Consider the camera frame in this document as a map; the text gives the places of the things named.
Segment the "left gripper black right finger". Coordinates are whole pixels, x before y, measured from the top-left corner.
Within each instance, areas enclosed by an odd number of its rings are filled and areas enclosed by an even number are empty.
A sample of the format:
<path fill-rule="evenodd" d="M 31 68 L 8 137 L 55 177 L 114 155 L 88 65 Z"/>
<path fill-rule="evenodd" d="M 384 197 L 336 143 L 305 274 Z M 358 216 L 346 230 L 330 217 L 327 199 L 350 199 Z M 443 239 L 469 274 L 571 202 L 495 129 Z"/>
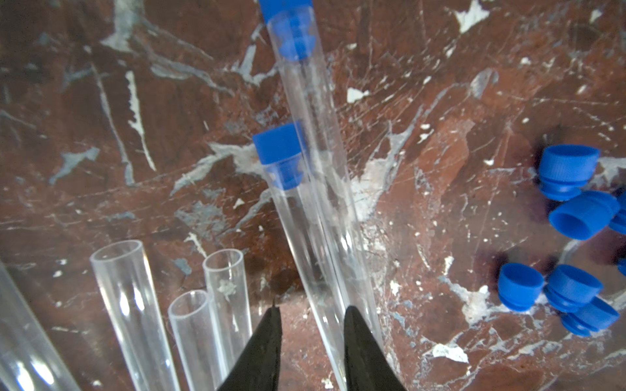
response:
<path fill-rule="evenodd" d="M 355 306 L 345 313 L 344 342 L 348 390 L 406 390 Z"/>

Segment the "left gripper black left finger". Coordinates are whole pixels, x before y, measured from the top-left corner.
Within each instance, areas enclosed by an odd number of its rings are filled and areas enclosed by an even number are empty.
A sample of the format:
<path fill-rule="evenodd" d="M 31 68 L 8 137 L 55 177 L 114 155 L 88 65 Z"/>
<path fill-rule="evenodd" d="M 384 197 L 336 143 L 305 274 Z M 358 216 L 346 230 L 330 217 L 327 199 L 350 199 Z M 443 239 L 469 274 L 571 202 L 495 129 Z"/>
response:
<path fill-rule="evenodd" d="M 282 336 L 280 308 L 272 305 L 218 390 L 277 390 Z"/>

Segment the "blue stopper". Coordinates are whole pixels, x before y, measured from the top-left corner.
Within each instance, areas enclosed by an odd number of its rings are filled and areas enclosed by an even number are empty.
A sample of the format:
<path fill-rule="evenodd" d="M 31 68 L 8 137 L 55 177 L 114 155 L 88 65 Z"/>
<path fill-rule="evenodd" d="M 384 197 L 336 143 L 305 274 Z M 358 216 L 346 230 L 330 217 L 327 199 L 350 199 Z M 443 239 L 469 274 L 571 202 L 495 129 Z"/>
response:
<path fill-rule="evenodd" d="M 578 309 L 561 317 L 561 324 L 569 332 L 579 337 L 590 337 L 592 332 L 600 332 L 610 327 L 619 319 L 619 313 L 599 297 Z"/>
<path fill-rule="evenodd" d="M 598 164 L 597 148 L 561 144 L 544 149 L 538 175 L 541 193 L 550 200 L 566 201 L 580 195 Z"/>
<path fill-rule="evenodd" d="M 587 191 L 553 210 L 549 222 L 564 236 L 587 240 L 607 227 L 619 211 L 619 202 L 610 193 Z"/>
<path fill-rule="evenodd" d="M 620 258 L 617 262 L 618 270 L 622 275 L 626 275 L 626 259 Z"/>
<path fill-rule="evenodd" d="M 500 301 L 510 310 L 528 311 L 544 287 L 544 277 L 531 267 L 507 263 L 500 268 L 497 291 Z"/>
<path fill-rule="evenodd" d="M 589 304 L 603 288 L 603 283 L 590 273 L 577 267 L 559 265 L 550 274 L 544 294 L 556 310 L 573 313 Z"/>
<path fill-rule="evenodd" d="M 623 192 L 618 198 L 619 211 L 609 223 L 609 228 L 622 235 L 626 235 L 626 192 Z"/>

